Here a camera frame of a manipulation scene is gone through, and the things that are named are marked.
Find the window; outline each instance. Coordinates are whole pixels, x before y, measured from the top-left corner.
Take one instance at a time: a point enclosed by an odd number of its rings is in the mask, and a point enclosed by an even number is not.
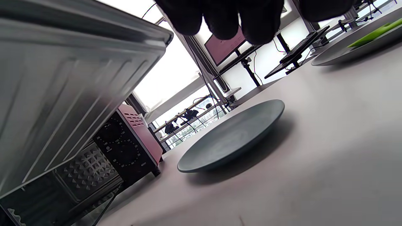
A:
[[[152,0],[98,0],[106,5],[141,18],[145,12],[155,3]],[[162,18],[157,6],[153,6],[144,16],[144,20],[156,23]]]
[[[209,91],[206,86],[201,87],[199,90],[197,90],[195,93],[187,97],[185,100],[174,106],[171,110],[167,111],[164,113],[162,116],[157,118],[155,121],[153,121],[153,124],[156,127],[159,127],[163,125],[166,121],[170,120],[173,118],[175,115],[178,113],[182,112],[185,108],[188,108],[191,106],[195,101],[197,101],[198,98],[200,97],[205,97],[206,95],[209,94]],[[206,108],[206,105],[208,103],[212,104],[212,107],[210,109]],[[207,98],[201,103],[199,103],[196,107],[192,108],[193,110],[198,111],[198,119],[193,119],[191,122],[191,126],[196,130],[196,131],[201,131],[202,129],[206,128],[207,126],[211,125],[213,122],[218,120],[218,116],[216,113],[218,112],[219,118],[223,117],[225,113],[222,111],[220,106],[216,106],[216,109],[214,105],[216,105],[217,102],[212,99],[212,98]],[[180,125],[182,122],[184,122],[183,119],[178,118],[176,123],[173,123],[174,126],[179,126],[180,128],[183,127],[183,129],[178,129],[175,134],[167,135],[164,132],[164,129],[159,131],[156,136],[160,139],[163,140],[166,137],[169,137],[166,140],[166,144],[170,148],[174,148],[177,145],[179,145],[181,142],[185,141],[186,139],[190,138],[195,134],[195,131],[192,127],[188,126],[187,124]]]
[[[160,26],[171,30],[164,21]],[[175,35],[165,55],[134,89],[133,94],[147,112],[151,112],[196,80],[198,67]]]

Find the monitor stand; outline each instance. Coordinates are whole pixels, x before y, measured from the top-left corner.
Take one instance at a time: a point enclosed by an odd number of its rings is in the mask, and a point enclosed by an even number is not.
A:
[[[287,53],[290,52],[289,46],[287,46],[287,43],[285,42],[285,40],[283,39],[283,37],[280,33],[277,35],[277,38],[278,38],[279,42],[281,43],[285,52],[287,52]],[[290,69],[288,72],[286,72],[286,74],[288,74],[288,73],[292,72],[293,70],[295,70],[296,68],[300,67],[297,60],[294,60],[292,63],[295,67],[293,69]]]
[[[237,56],[240,56],[239,49],[236,49],[235,53],[237,54]],[[255,85],[257,87],[260,86],[260,83],[258,82],[257,78],[255,77],[255,74],[251,71],[250,65],[248,64],[249,62],[251,62],[251,59],[249,57],[244,57],[243,59],[240,60],[240,62],[242,63],[243,67],[246,69],[246,71],[248,72],[248,74],[250,75],[252,80],[254,81]]]

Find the gloved hand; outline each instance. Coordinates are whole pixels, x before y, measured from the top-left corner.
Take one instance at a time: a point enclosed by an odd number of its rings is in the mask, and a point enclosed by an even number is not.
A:
[[[233,38],[241,18],[242,31],[252,44],[272,41],[281,24],[284,0],[155,0],[174,28],[183,35],[195,35],[202,17],[219,39]],[[340,16],[356,0],[300,0],[302,16],[311,22]]]

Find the gray plate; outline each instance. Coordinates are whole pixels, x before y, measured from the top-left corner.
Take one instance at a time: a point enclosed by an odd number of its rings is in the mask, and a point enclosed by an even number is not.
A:
[[[219,124],[183,155],[183,173],[207,171],[225,164],[263,139],[282,115],[285,104],[271,100],[257,104]]]
[[[363,46],[348,48],[348,46],[354,43],[356,40],[364,37],[386,23],[395,22],[401,17],[402,8],[398,8],[395,11],[378,18],[377,20],[364,25],[362,28],[350,33],[348,36],[334,43],[332,46],[322,52],[312,61],[312,65],[328,66],[345,63],[347,61],[365,56],[375,50],[381,49],[392,42],[396,42],[402,37],[402,25],[390,30],[389,32],[386,32],[385,34]]]

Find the table surface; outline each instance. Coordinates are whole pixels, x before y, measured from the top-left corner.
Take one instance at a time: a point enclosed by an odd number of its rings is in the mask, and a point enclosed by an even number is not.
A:
[[[400,225],[401,46],[345,66],[303,65],[167,152],[161,176],[99,225]],[[283,116],[248,155],[209,174],[176,169],[205,133],[271,99],[284,101]]]

